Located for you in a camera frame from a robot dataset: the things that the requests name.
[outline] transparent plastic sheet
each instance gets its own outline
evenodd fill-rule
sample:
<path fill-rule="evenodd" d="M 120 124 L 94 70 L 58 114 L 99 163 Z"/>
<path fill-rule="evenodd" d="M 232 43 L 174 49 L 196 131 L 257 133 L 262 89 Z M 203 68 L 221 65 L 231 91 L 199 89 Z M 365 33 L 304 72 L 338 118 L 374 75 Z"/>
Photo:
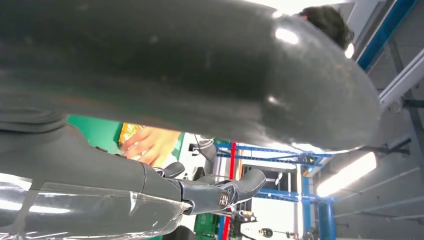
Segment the transparent plastic sheet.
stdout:
<path fill-rule="evenodd" d="M 31 185 L 31 179 L 0 173 L 0 239 L 1 229 L 17 218 Z"/>
<path fill-rule="evenodd" d="M 58 183 L 31 191 L 31 208 L 19 213 L 24 220 L 2 229 L 0 240 L 152 238 L 172 232 L 191 207 L 138 192 Z"/>

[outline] robotic arm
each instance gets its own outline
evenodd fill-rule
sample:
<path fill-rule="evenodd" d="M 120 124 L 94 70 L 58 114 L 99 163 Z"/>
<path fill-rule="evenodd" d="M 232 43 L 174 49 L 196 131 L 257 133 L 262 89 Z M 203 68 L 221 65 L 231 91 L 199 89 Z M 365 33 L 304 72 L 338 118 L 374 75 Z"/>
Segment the robotic arm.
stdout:
<path fill-rule="evenodd" d="M 3 117 L 43 110 L 329 152 L 361 146 L 378 125 L 365 73 L 313 26 L 269 7 L 4 0 L 0 9 Z M 228 208 L 265 181 L 260 171 L 215 184 L 171 179 L 60 124 L 3 129 L 0 143 L 4 239 L 164 235 L 183 214 Z"/>

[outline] ceiling light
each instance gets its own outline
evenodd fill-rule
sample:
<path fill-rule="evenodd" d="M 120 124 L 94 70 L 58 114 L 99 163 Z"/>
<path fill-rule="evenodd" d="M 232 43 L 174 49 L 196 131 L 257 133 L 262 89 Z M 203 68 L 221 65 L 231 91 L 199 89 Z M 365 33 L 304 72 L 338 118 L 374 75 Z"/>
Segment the ceiling light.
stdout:
<path fill-rule="evenodd" d="M 376 156 L 373 152 L 369 152 L 321 183 L 316 192 L 321 197 L 327 197 L 349 186 L 376 167 Z"/>

